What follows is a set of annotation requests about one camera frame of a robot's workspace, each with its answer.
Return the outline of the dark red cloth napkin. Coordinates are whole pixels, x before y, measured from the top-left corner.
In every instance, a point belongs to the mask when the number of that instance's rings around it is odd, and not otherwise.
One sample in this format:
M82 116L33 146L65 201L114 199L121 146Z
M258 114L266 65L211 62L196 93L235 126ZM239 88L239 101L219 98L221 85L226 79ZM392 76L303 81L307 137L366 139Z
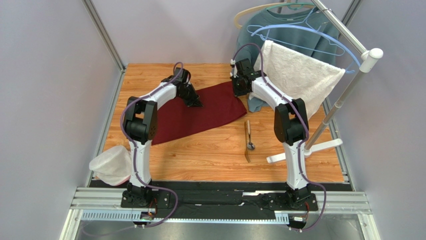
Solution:
M158 110L158 130L152 145L218 128L247 114L242 101L234 96L230 81L200 89L197 93L202 107L188 107L176 97Z

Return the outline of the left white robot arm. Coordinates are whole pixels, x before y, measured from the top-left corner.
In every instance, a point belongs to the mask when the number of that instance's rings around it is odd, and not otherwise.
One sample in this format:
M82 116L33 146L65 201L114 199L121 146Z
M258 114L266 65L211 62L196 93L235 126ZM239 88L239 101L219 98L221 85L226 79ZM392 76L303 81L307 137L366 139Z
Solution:
M175 67L173 74L163 79L149 93L132 96L121 114L121 130L129 141L131 175L123 192L123 207L148 207L153 200L150 174L150 148L158 131L158 110L175 98L187 107L202 107L200 96L191 84L191 73Z

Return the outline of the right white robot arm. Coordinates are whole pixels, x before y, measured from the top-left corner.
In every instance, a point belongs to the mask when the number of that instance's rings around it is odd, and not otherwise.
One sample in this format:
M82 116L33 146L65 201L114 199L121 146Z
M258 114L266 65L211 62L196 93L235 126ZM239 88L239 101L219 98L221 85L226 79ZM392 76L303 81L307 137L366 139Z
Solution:
M284 202L289 208L304 206L311 196L305 175L305 142L309 125L305 102L278 89L261 70L254 70L248 59L230 61L230 79L236 97L254 93L274 110L274 134L284 147L289 187Z

